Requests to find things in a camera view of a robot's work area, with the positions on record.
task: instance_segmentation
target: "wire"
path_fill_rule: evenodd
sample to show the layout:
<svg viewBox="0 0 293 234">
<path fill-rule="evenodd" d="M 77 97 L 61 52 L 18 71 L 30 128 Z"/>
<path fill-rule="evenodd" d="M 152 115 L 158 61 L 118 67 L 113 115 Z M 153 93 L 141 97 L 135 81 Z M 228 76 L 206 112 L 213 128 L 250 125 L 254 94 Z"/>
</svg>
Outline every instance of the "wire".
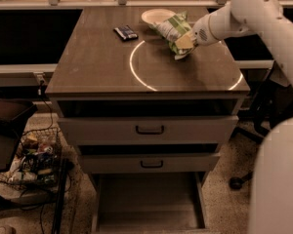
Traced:
<svg viewBox="0 0 293 234">
<path fill-rule="evenodd" d="M 72 181 L 71 175 L 69 173 L 67 173 L 67 177 L 68 177 L 68 181 L 69 181 L 69 186 L 68 186 L 68 188 L 67 188 L 67 190 L 65 192 L 68 192 L 70 190 L 70 188 L 71 188 L 71 181 Z"/>
<path fill-rule="evenodd" d="M 26 136 L 27 134 L 29 134 L 30 132 L 34 132 L 34 131 L 44 131 L 44 130 L 49 130 L 53 127 L 54 125 L 54 119 L 53 119 L 53 109 L 52 107 L 47 103 L 47 101 L 45 99 L 43 99 L 43 96 L 41 95 L 41 89 L 42 89 L 42 86 L 43 86 L 43 81 L 40 82 L 40 85 L 39 85 L 39 88 L 38 88 L 38 97 L 41 99 L 42 102 L 45 103 L 45 105 L 48 107 L 49 109 L 49 112 L 50 112 L 50 119 L 51 119 L 51 123 L 49 125 L 49 127 L 47 128 L 43 128 L 43 129 L 32 129 L 32 130 L 29 130 L 29 131 L 26 131 L 24 132 L 22 135 L 23 136 Z"/>
<path fill-rule="evenodd" d="M 45 231 L 43 229 L 43 220 L 42 220 L 42 213 L 43 213 L 43 209 L 45 208 L 45 205 L 42 205 L 41 210 L 40 210 L 40 228 L 41 228 L 41 233 L 44 234 Z"/>
<path fill-rule="evenodd" d="M 32 206 L 32 207 L 26 207 L 26 208 L 20 208 L 21 210 L 23 210 L 23 211 L 31 211 L 31 210 L 35 210 L 35 209 L 39 208 L 41 205 L 45 205 L 45 204 L 48 204 L 48 203 L 51 203 L 51 202 L 52 202 L 52 196 L 53 196 L 54 192 L 51 191 L 51 190 L 45 189 L 45 188 L 43 188 L 43 187 L 41 187 L 41 186 L 38 186 L 38 185 L 35 185 L 34 187 L 31 187 L 31 188 L 27 188 L 27 189 L 25 189 L 25 190 L 21 193 L 20 198 L 21 198 L 26 192 L 28 192 L 28 191 L 32 191 L 32 190 L 34 190 L 34 189 L 39 189 L 39 190 L 42 190 L 42 191 L 46 192 L 46 193 L 50 196 L 50 198 L 47 199 L 47 200 L 45 200 L 45 201 L 42 202 L 42 203 L 39 203 L 39 204 L 35 205 L 35 206 Z"/>
</svg>

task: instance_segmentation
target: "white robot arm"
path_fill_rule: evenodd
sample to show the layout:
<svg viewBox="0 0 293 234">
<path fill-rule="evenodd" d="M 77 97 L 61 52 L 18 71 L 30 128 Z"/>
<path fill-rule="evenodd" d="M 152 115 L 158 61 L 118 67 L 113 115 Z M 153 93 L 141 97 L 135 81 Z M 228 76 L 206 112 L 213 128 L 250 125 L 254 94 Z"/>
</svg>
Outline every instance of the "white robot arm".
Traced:
<svg viewBox="0 0 293 234">
<path fill-rule="evenodd" d="M 193 26 L 198 45 L 258 34 L 293 86 L 293 23 L 277 0 L 231 0 Z"/>
<path fill-rule="evenodd" d="M 231 0 L 193 27 L 199 45 L 257 33 L 293 86 L 293 23 L 277 0 Z M 293 118 L 264 139 L 252 181 L 248 234 L 293 234 Z"/>
</svg>

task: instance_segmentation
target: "white drawer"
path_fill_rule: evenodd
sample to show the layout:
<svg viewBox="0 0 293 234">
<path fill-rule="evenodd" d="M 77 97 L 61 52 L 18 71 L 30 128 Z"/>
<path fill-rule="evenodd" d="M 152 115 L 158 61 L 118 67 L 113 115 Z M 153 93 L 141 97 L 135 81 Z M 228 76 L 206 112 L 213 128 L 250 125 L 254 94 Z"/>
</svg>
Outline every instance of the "white drawer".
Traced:
<svg viewBox="0 0 293 234">
<path fill-rule="evenodd" d="M 224 143 L 236 116 L 161 118 L 61 118 L 59 125 L 71 145 Z"/>
<path fill-rule="evenodd" d="M 219 158 L 220 153 L 82 155 L 78 162 L 86 174 L 207 172 Z"/>
<path fill-rule="evenodd" d="M 92 233 L 209 233 L 198 174 L 101 175 L 99 180 Z"/>
</svg>

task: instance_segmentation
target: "desk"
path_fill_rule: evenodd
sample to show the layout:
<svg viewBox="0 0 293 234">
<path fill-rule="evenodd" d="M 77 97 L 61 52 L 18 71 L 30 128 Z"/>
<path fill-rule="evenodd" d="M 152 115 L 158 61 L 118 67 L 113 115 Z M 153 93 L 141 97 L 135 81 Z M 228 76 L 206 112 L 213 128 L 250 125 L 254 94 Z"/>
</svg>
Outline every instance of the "desk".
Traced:
<svg viewBox="0 0 293 234">
<path fill-rule="evenodd" d="M 93 232 L 205 229 L 200 186 L 249 93 L 222 43 L 174 60 L 141 20 L 149 9 L 85 8 L 46 91 L 97 189 Z M 190 24 L 207 13 L 167 9 L 188 11 Z M 126 24 L 138 40 L 113 32 Z"/>
</svg>

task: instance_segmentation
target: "white plate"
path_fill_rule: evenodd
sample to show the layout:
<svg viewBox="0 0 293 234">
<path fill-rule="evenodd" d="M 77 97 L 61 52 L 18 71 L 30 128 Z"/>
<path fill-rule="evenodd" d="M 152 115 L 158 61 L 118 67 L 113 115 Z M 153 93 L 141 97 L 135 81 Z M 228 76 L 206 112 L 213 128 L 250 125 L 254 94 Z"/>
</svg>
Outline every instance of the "white plate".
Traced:
<svg viewBox="0 0 293 234">
<path fill-rule="evenodd" d="M 161 23 L 171 17 L 176 15 L 173 11 L 166 9 L 153 9 L 143 12 L 141 15 L 142 20 L 148 24 L 153 24 L 155 22 Z"/>
</svg>

